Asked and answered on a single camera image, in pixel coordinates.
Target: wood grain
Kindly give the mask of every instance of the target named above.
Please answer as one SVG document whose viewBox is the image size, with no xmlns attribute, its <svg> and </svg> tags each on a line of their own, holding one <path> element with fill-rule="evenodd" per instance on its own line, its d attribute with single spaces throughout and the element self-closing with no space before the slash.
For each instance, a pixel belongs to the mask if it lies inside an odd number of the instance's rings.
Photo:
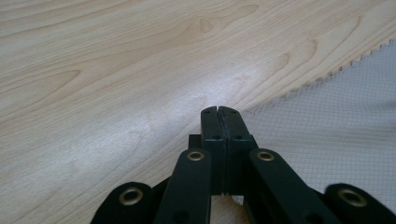
<svg viewBox="0 0 396 224">
<path fill-rule="evenodd" d="M 89 223 L 168 177 L 199 112 L 239 110 L 396 36 L 396 2 L 1 1 L 0 222 Z M 246 223 L 215 197 L 212 223 Z"/>
</svg>

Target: black plastic bracket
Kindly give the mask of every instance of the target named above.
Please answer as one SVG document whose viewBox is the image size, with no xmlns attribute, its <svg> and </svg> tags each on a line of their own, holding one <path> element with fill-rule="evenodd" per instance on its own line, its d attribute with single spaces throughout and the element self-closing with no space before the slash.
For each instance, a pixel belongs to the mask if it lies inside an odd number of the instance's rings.
<svg viewBox="0 0 396 224">
<path fill-rule="evenodd" d="M 114 189 L 92 219 L 97 223 L 209 223 L 212 195 L 243 195 L 250 223 L 396 223 L 386 206 L 362 189 L 336 184 L 309 188 L 276 152 L 257 146 L 238 111 L 201 112 L 172 176 L 151 188 Z"/>
</svg>

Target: light wood surface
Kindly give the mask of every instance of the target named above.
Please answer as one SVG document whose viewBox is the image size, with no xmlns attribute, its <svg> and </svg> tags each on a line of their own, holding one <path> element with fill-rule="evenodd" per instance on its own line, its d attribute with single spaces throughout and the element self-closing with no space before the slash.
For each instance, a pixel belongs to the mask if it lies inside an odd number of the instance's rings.
<svg viewBox="0 0 396 224">
<path fill-rule="evenodd" d="M 200 111 L 268 102 L 396 36 L 396 1 L 0 1 L 0 223 L 89 223 L 168 177 Z M 215 197 L 211 223 L 246 223 Z"/>
</svg>

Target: black servo bracket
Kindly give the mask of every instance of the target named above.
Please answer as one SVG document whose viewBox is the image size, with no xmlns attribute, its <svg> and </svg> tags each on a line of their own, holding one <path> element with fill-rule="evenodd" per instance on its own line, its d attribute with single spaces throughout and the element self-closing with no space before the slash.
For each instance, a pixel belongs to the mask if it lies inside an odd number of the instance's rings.
<svg viewBox="0 0 396 224">
<path fill-rule="evenodd" d="M 201 112 L 172 175 L 151 188 L 123 184 L 107 196 L 92 224 L 209 223 L 212 195 L 242 195 L 250 223 L 396 223 L 386 206 L 362 189 L 334 184 L 321 194 L 276 152 L 259 148 L 238 111 Z"/>
</svg>

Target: white mat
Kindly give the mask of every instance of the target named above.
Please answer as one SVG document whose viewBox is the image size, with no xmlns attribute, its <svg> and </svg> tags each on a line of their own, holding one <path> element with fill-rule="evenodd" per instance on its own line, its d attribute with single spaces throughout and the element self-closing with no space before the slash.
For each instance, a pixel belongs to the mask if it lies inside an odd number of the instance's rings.
<svg viewBox="0 0 396 224">
<path fill-rule="evenodd" d="M 396 40 L 324 82 L 242 112 L 313 189 L 361 188 L 396 213 Z"/>
</svg>

